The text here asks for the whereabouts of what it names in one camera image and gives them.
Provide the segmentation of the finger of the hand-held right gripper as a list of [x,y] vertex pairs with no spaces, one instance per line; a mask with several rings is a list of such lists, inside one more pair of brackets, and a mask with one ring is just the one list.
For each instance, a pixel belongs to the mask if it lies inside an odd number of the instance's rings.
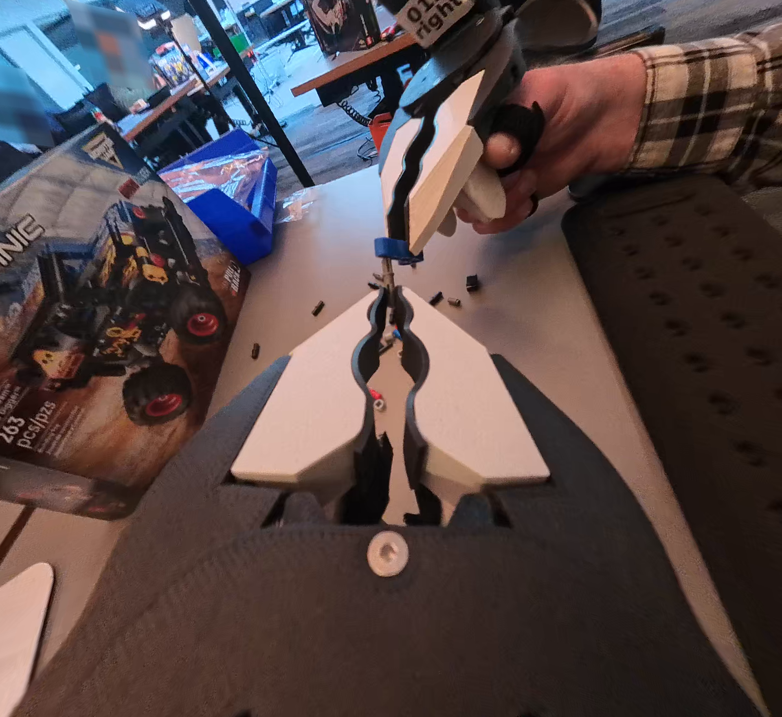
[[386,236],[407,240],[407,201],[422,170],[422,160],[433,143],[435,118],[409,116],[399,108],[386,131],[379,152],[379,175]]
[[487,223],[506,211],[506,196],[496,171],[482,162],[484,143],[468,123],[485,71],[466,79],[437,109],[435,134],[422,159],[420,174],[407,200],[408,247],[419,255],[457,207]]

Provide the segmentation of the toy truck set box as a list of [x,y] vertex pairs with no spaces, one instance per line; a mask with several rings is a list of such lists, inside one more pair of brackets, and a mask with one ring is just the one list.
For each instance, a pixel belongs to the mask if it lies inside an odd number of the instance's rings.
[[249,271],[108,123],[1,197],[2,500],[129,516],[206,419]]

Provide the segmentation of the black metal pole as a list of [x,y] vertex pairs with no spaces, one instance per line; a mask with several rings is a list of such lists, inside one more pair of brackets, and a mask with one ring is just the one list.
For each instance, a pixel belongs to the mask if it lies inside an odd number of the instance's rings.
[[222,27],[220,19],[212,10],[207,0],[188,0],[191,7],[202,21],[203,26],[210,34],[212,41],[217,45],[224,60],[228,64],[231,74],[235,77],[247,96],[255,114],[267,128],[269,135],[274,139],[280,153],[288,162],[289,167],[297,176],[303,187],[312,187],[314,180],[309,174],[305,164],[300,159],[294,146],[288,139],[282,126],[266,102],[259,86],[251,73],[247,70],[240,53],[231,43],[228,34]]

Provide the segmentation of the black toy car set box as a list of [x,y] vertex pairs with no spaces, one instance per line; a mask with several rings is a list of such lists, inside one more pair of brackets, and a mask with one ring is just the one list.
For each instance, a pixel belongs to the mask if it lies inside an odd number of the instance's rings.
[[321,52],[363,51],[381,41],[371,0],[301,0]]

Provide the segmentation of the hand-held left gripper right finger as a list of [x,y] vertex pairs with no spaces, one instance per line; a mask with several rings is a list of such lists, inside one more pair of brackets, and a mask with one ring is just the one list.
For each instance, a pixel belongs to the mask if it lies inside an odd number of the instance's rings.
[[490,351],[408,288],[394,292],[405,402],[404,464],[417,513],[441,523],[466,496],[534,486],[551,472]]

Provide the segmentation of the clear plastic wrapper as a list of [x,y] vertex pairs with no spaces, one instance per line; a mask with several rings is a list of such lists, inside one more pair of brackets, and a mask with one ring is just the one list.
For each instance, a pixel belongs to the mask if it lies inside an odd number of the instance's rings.
[[279,198],[275,204],[275,225],[301,221],[317,200],[317,187],[303,188]]

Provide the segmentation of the grey desk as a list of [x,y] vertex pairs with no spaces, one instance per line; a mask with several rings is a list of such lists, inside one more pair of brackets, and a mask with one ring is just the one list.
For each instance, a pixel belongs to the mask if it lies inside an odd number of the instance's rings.
[[615,439],[628,402],[572,262],[530,229],[480,253],[466,330],[503,357],[551,485],[403,528],[405,569],[377,576],[379,528],[274,526],[281,495],[227,478],[277,360],[163,469],[13,714],[762,715],[653,526],[661,470]]

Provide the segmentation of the white book stand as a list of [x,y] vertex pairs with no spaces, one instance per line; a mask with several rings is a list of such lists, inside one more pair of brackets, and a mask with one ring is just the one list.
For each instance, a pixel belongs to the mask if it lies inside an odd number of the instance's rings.
[[1,586],[1,715],[13,713],[31,682],[54,586],[40,562]]

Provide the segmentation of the person's right hand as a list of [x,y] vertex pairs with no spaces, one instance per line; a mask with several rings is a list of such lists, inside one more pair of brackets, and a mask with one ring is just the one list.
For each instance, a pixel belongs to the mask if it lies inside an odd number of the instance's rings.
[[535,204],[584,176],[616,174],[628,164],[640,125],[647,71],[633,53],[525,74],[509,105],[538,104],[545,123],[533,155],[501,179],[503,217],[480,223],[459,209],[476,233],[509,231],[531,216]]

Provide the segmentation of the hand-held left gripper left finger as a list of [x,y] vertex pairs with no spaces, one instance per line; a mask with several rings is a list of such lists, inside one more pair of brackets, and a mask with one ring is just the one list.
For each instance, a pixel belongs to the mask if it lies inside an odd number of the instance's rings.
[[290,352],[231,477],[309,493],[349,525],[382,520],[393,450],[376,432],[386,410],[375,411],[369,388],[388,305],[386,288],[371,292]]

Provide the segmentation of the blue angled holed beam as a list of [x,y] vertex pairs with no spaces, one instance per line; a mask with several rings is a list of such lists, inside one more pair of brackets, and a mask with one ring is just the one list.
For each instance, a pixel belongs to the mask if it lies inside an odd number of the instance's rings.
[[415,265],[424,260],[424,254],[414,254],[404,240],[388,237],[376,238],[374,242],[376,257],[382,260],[397,262],[401,266]]

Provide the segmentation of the person's right forearm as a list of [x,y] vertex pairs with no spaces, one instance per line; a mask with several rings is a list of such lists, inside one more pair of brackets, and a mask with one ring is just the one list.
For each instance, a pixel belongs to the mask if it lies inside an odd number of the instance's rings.
[[623,172],[718,176],[741,192],[781,184],[781,24],[634,51],[644,104]]

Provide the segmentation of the black dimpled mat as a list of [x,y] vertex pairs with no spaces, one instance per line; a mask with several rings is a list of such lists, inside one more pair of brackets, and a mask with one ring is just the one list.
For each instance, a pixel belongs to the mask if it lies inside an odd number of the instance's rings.
[[781,704],[780,234],[688,176],[562,230],[772,715]]

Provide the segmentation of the brown top office desk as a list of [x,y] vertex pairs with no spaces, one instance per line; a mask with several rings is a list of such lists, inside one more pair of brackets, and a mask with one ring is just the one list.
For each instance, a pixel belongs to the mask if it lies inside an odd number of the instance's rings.
[[402,33],[393,40],[362,51],[321,57],[305,76],[294,79],[290,91],[294,97],[314,92],[323,106],[331,106],[346,100],[354,87],[376,81],[382,100],[393,112],[404,91],[399,70],[409,66],[415,72],[424,62],[425,51],[411,35]]
[[122,118],[116,125],[122,138],[127,142],[133,141],[154,123],[159,122],[162,117],[164,118],[169,112],[172,112],[186,97],[201,94],[212,95],[213,88],[230,76],[230,66],[224,64],[210,74],[210,78],[205,81],[206,86],[201,84],[198,77],[191,77],[186,83],[181,84],[172,91],[157,106],[147,108],[142,112],[131,113]]

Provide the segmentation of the blue storage bin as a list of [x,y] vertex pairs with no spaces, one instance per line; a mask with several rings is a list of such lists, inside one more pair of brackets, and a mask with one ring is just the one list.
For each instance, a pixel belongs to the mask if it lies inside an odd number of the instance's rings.
[[[250,147],[264,146],[259,140],[237,128],[219,139],[201,146],[177,162],[181,160],[186,162],[200,161],[205,159],[209,153],[225,155],[244,151]],[[254,212],[248,211],[219,191],[208,192],[194,202],[184,204],[242,265],[249,266],[270,254],[275,226],[275,205],[262,206],[260,210]]]

